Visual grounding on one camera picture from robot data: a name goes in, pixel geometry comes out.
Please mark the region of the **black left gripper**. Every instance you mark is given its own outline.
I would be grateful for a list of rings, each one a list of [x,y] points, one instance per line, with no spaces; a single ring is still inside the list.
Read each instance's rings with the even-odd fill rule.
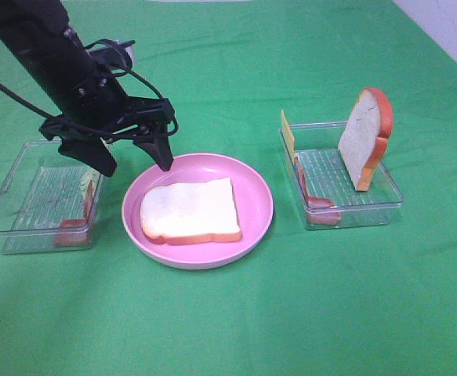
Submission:
[[[129,96],[118,78],[131,75],[147,86],[154,98]],[[45,118],[40,132],[51,140],[64,137],[58,152],[111,177],[117,162],[100,139],[132,140],[164,172],[172,167],[169,137],[177,133],[178,122],[169,99],[147,79],[128,68],[118,73],[96,68],[80,85],[59,97],[62,114]]]

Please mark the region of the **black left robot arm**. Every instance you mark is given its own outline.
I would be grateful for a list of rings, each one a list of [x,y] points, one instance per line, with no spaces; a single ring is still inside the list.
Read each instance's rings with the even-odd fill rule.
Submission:
[[[0,40],[61,113],[48,114],[1,83],[0,90],[45,118],[39,131],[60,138],[60,154],[112,176],[117,162],[107,144],[124,139],[161,170],[171,168],[175,111],[133,71],[131,41],[83,45],[59,1],[0,1]]]

